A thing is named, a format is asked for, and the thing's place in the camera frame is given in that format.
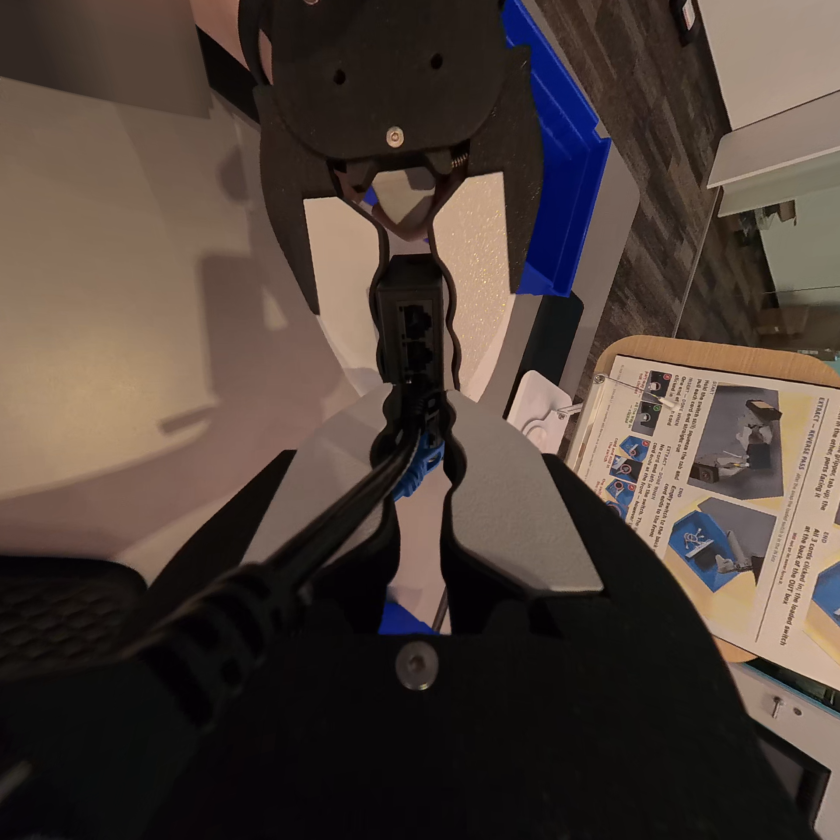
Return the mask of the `white stand base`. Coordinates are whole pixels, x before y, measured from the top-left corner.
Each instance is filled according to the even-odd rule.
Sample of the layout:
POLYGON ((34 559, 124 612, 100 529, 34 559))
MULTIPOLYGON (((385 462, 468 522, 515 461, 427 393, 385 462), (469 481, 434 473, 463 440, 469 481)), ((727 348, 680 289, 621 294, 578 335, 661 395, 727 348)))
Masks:
POLYGON ((507 422, 541 453, 557 455, 570 418, 582 407, 545 376, 528 371, 520 379, 507 422))

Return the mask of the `black network switch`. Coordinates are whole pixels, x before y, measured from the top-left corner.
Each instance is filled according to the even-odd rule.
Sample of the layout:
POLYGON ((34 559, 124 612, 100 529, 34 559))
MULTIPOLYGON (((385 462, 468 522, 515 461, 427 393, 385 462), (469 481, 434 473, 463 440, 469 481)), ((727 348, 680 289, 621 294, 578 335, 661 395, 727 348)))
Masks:
POLYGON ((397 390, 400 417, 423 400, 424 425, 439 435, 445 396, 445 275, 430 253, 391 257, 374 280, 375 361, 397 390))

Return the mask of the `dark rectangular table panel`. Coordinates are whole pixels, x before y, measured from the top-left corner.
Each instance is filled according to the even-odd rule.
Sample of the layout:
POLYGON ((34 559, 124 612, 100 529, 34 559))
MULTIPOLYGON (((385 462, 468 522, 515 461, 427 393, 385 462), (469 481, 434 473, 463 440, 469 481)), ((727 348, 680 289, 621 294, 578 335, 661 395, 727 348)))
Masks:
POLYGON ((479 398, 506 417, 522 377, 536 371, 558 385, 581 322, 584 303, 568 297, 517 295, 496 365, 479 398))

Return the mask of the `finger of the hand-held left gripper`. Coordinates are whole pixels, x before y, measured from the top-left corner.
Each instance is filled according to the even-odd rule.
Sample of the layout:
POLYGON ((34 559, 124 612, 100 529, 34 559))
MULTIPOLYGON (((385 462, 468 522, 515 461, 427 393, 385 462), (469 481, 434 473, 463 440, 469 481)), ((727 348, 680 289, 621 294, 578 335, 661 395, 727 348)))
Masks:
POLYGON ((497 367, 515 295, 511 292, 505 180, 467 177, 433 222, 437 256, 455 284, 454 335, 461 391, 485 391, 497 367))
POLYGON ((318 324, 351 384, 382 384, 371 315, 381 244, 369 215, 339 197, 303 203, 318 296, 318 324))

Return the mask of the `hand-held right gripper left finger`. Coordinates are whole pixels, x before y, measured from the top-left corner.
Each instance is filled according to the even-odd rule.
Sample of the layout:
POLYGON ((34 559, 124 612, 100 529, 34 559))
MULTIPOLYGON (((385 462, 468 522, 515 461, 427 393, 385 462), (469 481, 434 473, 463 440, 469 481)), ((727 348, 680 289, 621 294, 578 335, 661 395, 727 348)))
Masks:
POLYGON ((383 405, 391 392, 374 388, 304 441, 245 551, 244 564, 266 562, 371 473, 371 450, 385 430, 383 405))

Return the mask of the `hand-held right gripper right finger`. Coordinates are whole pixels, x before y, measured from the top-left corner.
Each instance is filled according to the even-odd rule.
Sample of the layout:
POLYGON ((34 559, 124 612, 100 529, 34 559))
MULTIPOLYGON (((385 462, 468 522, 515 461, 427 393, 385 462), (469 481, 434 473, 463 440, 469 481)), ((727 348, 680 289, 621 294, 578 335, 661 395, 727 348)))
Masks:
POLYGON ((447 394, 440 566, 451 624, 500 602, 601 595, 602 578, 542 454, 500 416, 447 394))

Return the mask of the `blue plastic bin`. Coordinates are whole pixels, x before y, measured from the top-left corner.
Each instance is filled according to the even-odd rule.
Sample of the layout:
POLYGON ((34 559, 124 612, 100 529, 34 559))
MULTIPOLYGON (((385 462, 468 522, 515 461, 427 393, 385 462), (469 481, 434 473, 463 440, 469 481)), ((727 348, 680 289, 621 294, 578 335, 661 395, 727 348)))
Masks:
POLYGON ((612 141, 524 2, 501 14, 507 43, 531 51, 531 89, 542 133, 539 211, 517 294, 567 298, 572 291, 612 141))

